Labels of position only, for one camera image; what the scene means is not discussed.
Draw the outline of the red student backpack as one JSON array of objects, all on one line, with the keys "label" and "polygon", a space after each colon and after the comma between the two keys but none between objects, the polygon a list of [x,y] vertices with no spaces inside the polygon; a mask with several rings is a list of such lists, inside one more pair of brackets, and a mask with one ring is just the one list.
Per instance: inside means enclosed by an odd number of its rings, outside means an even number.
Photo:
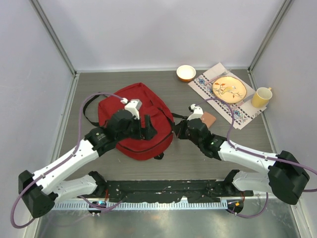
[{"label": "red student backpack", "polygon": [[117,143],[116,149],[124,155],[144,161],[148,159],[160,160],[165,150],[173,141],[174,118],[182,119],[182,115],[170,111],[164,101],[143,83],[134,83],[126,86],[114,94],[103,93],[105,99],[98,104],[98,122],[93,122],[95,127],[104,127],[111,116],[119,110],[124,110],[122,98],[128,100],[139,99],[142,106],[139,109],[140,118],[150,115],[151,122],[157,134],[151,140],[137,140],[126,138]]}]

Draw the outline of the brown leather wallet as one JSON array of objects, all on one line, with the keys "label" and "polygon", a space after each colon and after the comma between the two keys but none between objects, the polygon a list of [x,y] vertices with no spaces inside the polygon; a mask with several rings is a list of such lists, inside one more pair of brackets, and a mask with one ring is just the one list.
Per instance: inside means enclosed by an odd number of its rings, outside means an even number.
[{"label": "brown leather wallet", "polygon": [[201,116],[201,121],[207,126],[207,128],[210,128],[216,122],[216,117],[208,112],[204,112]]}]

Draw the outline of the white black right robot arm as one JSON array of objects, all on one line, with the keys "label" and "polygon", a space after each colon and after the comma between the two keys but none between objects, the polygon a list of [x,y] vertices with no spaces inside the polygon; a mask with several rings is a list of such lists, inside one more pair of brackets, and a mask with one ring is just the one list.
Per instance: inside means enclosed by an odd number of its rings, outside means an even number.
[{"label": "white black right robot arm", "polygon": [[233,143],[213,134],[201,119],[182,120],[174,127],[179,139],[188,139],[207,157],[240,164],[253,173],[235,172],[227,180],[224,191],[234,196],[240,191],[256,190],[272,193],[279,200],[297,204],[310,179],[306,169],[287,151],[266,153]]}]

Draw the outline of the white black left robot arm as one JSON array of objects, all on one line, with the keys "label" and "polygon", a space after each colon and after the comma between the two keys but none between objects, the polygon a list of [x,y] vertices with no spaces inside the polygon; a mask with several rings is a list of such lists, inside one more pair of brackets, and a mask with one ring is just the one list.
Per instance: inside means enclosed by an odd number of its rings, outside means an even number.
[{"label": "white black left robot arm", "polygon": [[157,134],[150,115],[137,117],[119,110],[104,127],[95,127],[78,140],[72,151],[37,172],[23,171],[18,176],[18,193],[33,218],[47,214],[55,205],[57,185],[73,172],[114,149],[118,142],[132,138],[151,140]]}]

